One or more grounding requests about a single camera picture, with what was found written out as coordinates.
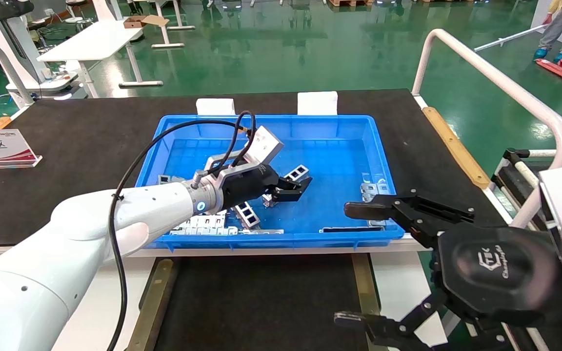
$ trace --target blue plastic bin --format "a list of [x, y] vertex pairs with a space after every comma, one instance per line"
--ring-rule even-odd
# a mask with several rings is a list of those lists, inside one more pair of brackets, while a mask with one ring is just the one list
[[[156, 136], [176, 124], [196, 119], [236, 117], [164, 116]], [[242, 121], [248, 126], [250, 121]], [[286, 116], [258, 115], [257, 125], [267, 127], [285, 144], [271, 165], [284, 176], [299, 164], [309, 169], [313, 178], [298, 202], [281, 202], [272, 208], [263, 206], [261, 198], [249, 201], [261, 220], [262, 229], [284, 229], [284, 234], [257, 235], [163, 235], [150, 244], [152, 248], [245, 249], [287, 247], [366, 247], [385, 246], [404, 234], [402, 228], [388, 221], [384, 231], [320, 233], [323, 227], [363, 227], [365, 220], [347, 218], [343, 206], [361, 201], [361, 183], [384, 186], [395, 194], [392, 176], [381, 145], [377, 126], [370, 116]], [[167, 135], [150, 149], [144, 160], [136, 186], [158, 183], [158, 175], [192, 178], [207, 158], [223, 154], [232, 135], [228, 126], [204, 124], [185, 127]], [[236, 149], [246, 138], [240, 134]], [[241, 228], [231, 214], [226, 225]]]

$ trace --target robotic arm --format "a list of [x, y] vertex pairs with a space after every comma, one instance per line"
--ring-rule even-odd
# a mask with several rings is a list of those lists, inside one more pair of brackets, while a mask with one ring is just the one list
[[[375, 345], [401, 351], [512, 350], [501, 323], [562, 330], [562, 168], [542, 171], [539, 187], [549, 233], [516, 227], [480, 227], [471, 207], [419, 194], [377, 195], [348, 202], [350, 218], [392, 218], [432, 249], [433, 291], [402, 320], [338, 312], [335, 323], [365, 330]], [[450, 222], [439, 233], [435, 220]], [[416, 335], [435, 311], [446, 307], [478, 335], [468, 345], [424, 344]]]
[[[123, 189], [114, 218], [121, 255], [142, 249], [194, 215], [214, 214], [263, 194], [276, 201], [298, 200], [302, 191], [290, 198], [276, 194], [304, 188], [311, 179], [279, 178], [268, 163], [283, 144], [265, 127], [257, 129], [255, 140], [236, 167], [197, 171], [181, 183]], [[205, 168], [222, 156], [210, 157]], [[65, 200], [49, 223], [0, 256], [0, 350], [53, 347], [98, 269], [114, 260], [106, 220], [113, 193]]]

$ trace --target white table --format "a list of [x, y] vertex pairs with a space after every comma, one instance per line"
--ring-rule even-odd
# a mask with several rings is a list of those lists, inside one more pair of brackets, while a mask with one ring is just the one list
[[127, 47], [127, 55], [132, 69], [134, 69], [135, 82], [122, 82], [119, 87], [161, 86], [162, 80], [142, 80], [136, 56], [129, 41], [136, 37], [142, 28], [125, 28], [124, 20], [102, 20], [87, 27], [73, 38], [38, 56], [40, 62], [54, 62], [77, 60], [80, 62], [82, 75], [93, 98], [99, 95], [94, 87], [94, 82], [88, 72], [85, 62], [98, 61], [109, 58], [121, 47]]
[[[168, 2], [168, 0], [134, 0], [136, 2], [142, 2], [142, 1], [146, 1], [146, 2], [154, 2], [156, 4], [156, 10], [158, 11], [158, 16], [163, 17], [162, 16], [162, 6]], [[160, 27], [160, 29], [162, 29], [162, 37], [164, 39], [164, 43], [163, 44], [152, 44], [151, 47], [153, 49], [161, 49], [161, 48], [167, 48], [167, 47], [184, 47], [185, 44], [182, 42], [170, 42], [170, 40], [168, 39], [168, 31], [167, 30], [172, 30], [172, 31], [185, 31], [185, 30], [190, 30], [190, 29], [195, 29], [194, 26], [184, 26], [183, 22], [181, 22], [181, 13], [179, 13], [179, 4], [177, 3], [177, 0], [172, 0], [172, 4], [175, 7], [175, 14], [177, 15], [177, 26], [162, 26]]]

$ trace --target white railing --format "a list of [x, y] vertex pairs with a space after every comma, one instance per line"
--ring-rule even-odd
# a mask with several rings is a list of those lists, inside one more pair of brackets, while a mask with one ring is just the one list
[[[495, 85], [507, 93], [515, 101], [519, 102], [525, 109], [527, 109], [533, 116], [537, 117], [541, 122], [546, 124], [554, 134], [556, 140], [556, 156], [552, 160], [550, 169], [562, 167], [562, 117], [560, 114], [553, 111], [543, 102], [540, 102], [538, 98], [529, 93], [526, 89], [522, 88], [519, 84], [514, 82], [511, 78], [507, 77], [506, 74], [498, 71], [497, 68], [491, 66], [491, 64], [485, 61], [483, 58], [478, 56], [476, 53], [471, 51], [471, 49], [463, 45], [455, 37], [451, 36], [448, 32], [443, 29], [433, 29], [424, 42], [424, 48], [422, 49], [422, 56], [420, 58], [420, 64], [418, 66], [418, 71], [415, 74], [415, 82], [413, 82], [412, 94], [414, 96], [420, 95], [420, 88], [422, 87], [422, 80], [424, 79], [424, 72], [426, 71], [426, 65], [428, 64], [428, 56], [431, 54], [431, 47], [433, 46], [433, 40], [439, 38], [446, 45], [450, 46], [455, 53], [459, 54], [472, 66], [474, 66], [480, 73], [485, 77], [489, 78]], [[539, 188], [535, 188], [533, 193], [530, 194], [529, 198], [522, 205], [522, 208], [517, 213], [513, 222], [511, 222], [511, 227], [524, 228], [528, 222], [533, 218], [533, 216], [541, 208], [541, 200], [539, 196]]]
[[16, 86], [19, 91], [20, 97], [23, 98], [26, 106], [29, 106], [34, 103], [33, 98], [29, 95], [29, 92], [23, 85], [22, 80], [19, 77], [19, 74], [14, 71], [14, 67], [10, 63], [9, 58], [6, 56], [6, 53], [0, 48], [0, 64], [4, 67], [4, 70], [8, 73], [10, 80]]

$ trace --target green epoxy floor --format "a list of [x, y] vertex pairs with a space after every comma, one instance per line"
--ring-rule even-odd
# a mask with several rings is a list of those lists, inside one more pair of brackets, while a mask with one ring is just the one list
[[[537, 6], [535, 1], [519, 1], [514, 7], [515, 0], [386, 0], [382, 5], [375, 0], [370, 9], [350, 11], [318, 0], [286, 0], [283, 6], [258, 0], [252, 8], [245, 2], [240, 10], [229, 11], [220, 0], [216, 3], [207, 9], [197, 0], [183, 0], [184, 20], [197, 27], [169, 32], [171, 42], [185, 43], [183, 49], [151, 49], [162, 42], [161, 32], [144, 28], [145, 40], [134, 44], [136, 58], [143, 78], [163, 80], [162, 87], [119, 89], [119, 82], [133, 80], [122, 49], [91, 71], [100, 96], [411, 89], [431, 29], [446, 29], [476, 47], [528, 29]], [[148, 13], [149, 5], [142, 6]], [[129, 13], [126, 4], [121, 8]], [[170, 6], [163, 11], [176, 22]], [[562, 114], [562, 80], [531, 61], [539, 38], [530, 34], [480, 55]], [[4, 86], [0, 73], [0, 94]], [[433, 48], [421, 95], [487, 173], [506, 147], [554, 147], [547, 127], [441, 43]]]

